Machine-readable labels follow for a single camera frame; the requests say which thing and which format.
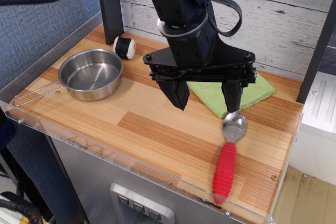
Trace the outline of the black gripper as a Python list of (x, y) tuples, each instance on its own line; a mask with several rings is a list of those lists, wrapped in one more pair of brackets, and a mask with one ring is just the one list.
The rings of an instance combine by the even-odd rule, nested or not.
[(185, 109), (190, 96), (186, 81), (223, 82), (228, 112), (239, 111), (240, 81), (256, 82), (255, 55), (225, 44), (207, 14), (188, 26), (171, 26), (161, 20), (157, 26), (169, 47), (145, 55), (143, 62), (170, 102), (182, 111)]

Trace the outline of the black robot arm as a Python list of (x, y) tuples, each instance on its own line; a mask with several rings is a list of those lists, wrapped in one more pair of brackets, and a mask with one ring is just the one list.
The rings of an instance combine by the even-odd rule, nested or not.
[(221, 31), (216, 24), (212, 3), (217, 2), (242, 14), (233, 0), (152, 0), (158, 14), (157, 26), (169, 47), (147, 54), (143, 62), (151, 69), (170, 102), (186, 107), (188, 82), (219, 82), (230, 113), (240, 109), (243, 89), (256, 81), (255, 55), (225, 44), (222, 37), (237, 33)]

